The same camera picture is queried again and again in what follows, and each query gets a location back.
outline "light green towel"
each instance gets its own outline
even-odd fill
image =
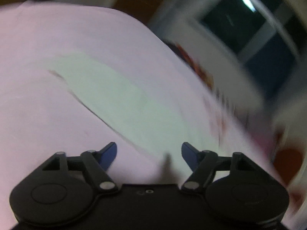
[[[159,158],[170,153],[174,168],[184,174],[191,170],[181,157],[183,142],[199,150],[218,150],[213,138],[202,129],[189,126],[105,64],[76,54],[53,60],[49,68],[63,77],[78,99],[111,128]]]

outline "silver screw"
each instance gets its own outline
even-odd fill
[[[115,184],[113,182],[102,182],[101,184],[99,184],[99,187],[103,190],[111,190],[113,188],[115,188]]]
[[[197,189],[199,187],[199,183],[198,182],[186,182],[185,184],[183,184],[183,186],[186,189],[194,190],[194,189]]]

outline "fluorescent light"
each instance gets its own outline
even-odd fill
[[[253,11],[256,12],[256,9],[254,7],[254,5],[251,3],[251,0],[242,0],[246,6],[248,6],[248,8]]]

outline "blurred background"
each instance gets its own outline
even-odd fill
[[[281,152],[276,167],[306,167],[307,0],[34,1],[109,7],[133,16],[193,67],[260,145],[273,125],[279,150],[291,146],[301,153]]]

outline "green cloth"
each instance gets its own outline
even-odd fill
[[[53,60],[50,69],[111,128],[159,158],[170,153],[172,164],[183,173],[191,172],[181,157],[183,142],[199,150],[218,150],[211,136],[191,127],[105,64],[75,54]]]

